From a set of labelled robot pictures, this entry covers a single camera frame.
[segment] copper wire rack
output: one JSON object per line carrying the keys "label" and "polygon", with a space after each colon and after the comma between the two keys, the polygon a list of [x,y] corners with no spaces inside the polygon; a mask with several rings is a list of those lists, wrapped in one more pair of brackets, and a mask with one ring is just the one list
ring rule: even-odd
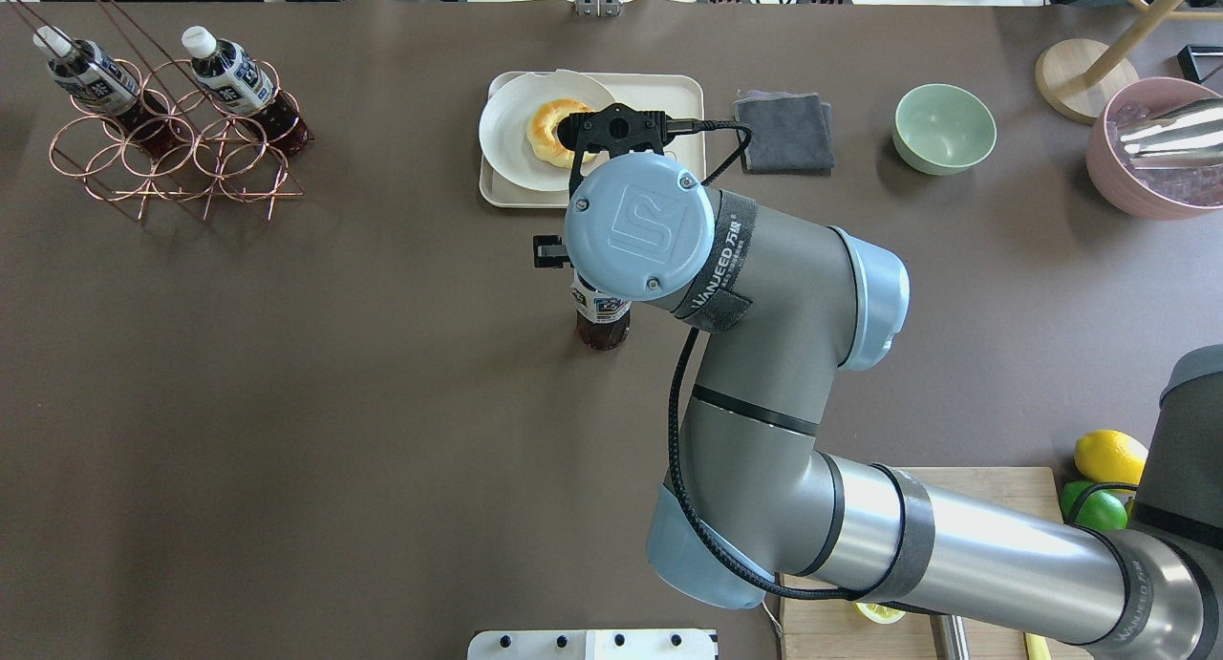
{"label": "copper wire rack", "polygon": [[[37,4],[2,1],[21,16],[31,33],[39,26],[57,28],[35,11]],[[48,160],[56,172],[78,181],[93,199],[109,203],[139,225],[158,202],[171,203],[197,221],[208,221],[214,203],[240,203],[258,208],[263,219],[270,221],[276,204],[305,194],[280,147],[283,138],[300,137],[295,133],[301,130],[306,142],[313,141],[314,134],[301,120],[297,99],[280,89],[280,76],[272,64],[259,62],[273,81],[270,103],[283,94],[295,114],[284,133],[275,138],[269,138],[254,120],[258,112],[236,116],[223,111],[196,84],[188,60],[172,59],[115,0],[93,2],[125,39],[127,55],[132,56],[132,60],[114,59],[115,64],[132,73],[139,94],[157,115],[126,133],[113,116],[98,115],[77,98],[70,98],[81,115],[51,138]],[[148,54],[153,54],[153,60],[139,45],[152,48]],[[141,147],[153,134],[170,137],[157,155]]]}

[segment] bread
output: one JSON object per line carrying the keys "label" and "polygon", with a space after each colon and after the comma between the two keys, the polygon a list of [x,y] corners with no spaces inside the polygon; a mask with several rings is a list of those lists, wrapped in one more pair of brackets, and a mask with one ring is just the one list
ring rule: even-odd
{"label": "bread", "polygon": [[[594,109],[575,98],[559,98],[543,104],[527,123],[527,141],[536,159],[553,164],[556,169],[569,169],[574,164],[574,152],[567,150],[556,138],[556,126],[570,112],[593,112]],[[594,160],[593,154],[582,155],[582,164]]]}

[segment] light blue joint cap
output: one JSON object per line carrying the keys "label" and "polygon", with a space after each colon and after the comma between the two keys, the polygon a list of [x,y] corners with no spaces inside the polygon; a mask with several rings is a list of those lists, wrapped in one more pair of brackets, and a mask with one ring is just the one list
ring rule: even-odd
{"label": "light blue joint cap", "polygon": [[861,372],[878,364],[892,350],[892,339],[905,325],[909,313],[909,271],[898,255],[862,242],[844,230],[840,235],[854,266],[857,290],[857,329],[849,356],[839,369]]}
{"label": "light blue joint cap", "polygon": [[648,302],[684,288],[713,249],[713,207],[676,160],[634,152],[594,169],[569,199],[565,249],[602,293]]}
{"label": "light blue joint cap", "polygon": [[1177,361],[1175,367],[1172,368],[1168,386],[1159,394],[1159,406],[1163,406],[1163,398],[1168,397],[1175,386],[1197,380],[1197,378],[1212,376],[1212,374],[1223,374],[1223,343],[1199,347],[1199,350],[1181,356],[1180,361]]}
{"label": "light blue joint cap", "polygon": [[[772,574],[739,552],[715,530],[709,529],[709,533],[735,560],[766,581],[773,581]],[[751,610],[764,601],[763,590],[740,579],[709,554],[687,523],[679,500],[667,486],[658,486],[658,506],[654,507],[654,522],[649,526],[646,556],[664,582],[700,603],[726,610]]]}

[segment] wooden cutting board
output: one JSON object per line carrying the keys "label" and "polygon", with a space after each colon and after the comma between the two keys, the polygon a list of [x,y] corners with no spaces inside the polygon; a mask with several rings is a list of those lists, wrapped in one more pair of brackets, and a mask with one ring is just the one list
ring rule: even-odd
{"label": "wooden cutting board", "polygon": [[[1037,517],[1062,521],[1053,472],[1046,467],[907,468],[918,480],[989,500]],[[786,585],[808,588],[810,579],[785,577]],[[783,660],[936,659],[929,617],[905,615],[894,625],[877,625],[840,600],[781,601]],[[974,660],[1024,660],[1024,634],[965,620]],[[1080,648],[1049,640],[1054,660],[1090,659]]]}

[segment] towel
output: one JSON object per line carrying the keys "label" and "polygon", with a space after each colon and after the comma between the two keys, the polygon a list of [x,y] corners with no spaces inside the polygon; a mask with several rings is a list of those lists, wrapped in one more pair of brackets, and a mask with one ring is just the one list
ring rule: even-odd
{"label": "towel", "polygon": [[832,171],[830,115],[819,94],[750,90],[735,103],[735,117],[752,130],[747,171]]}

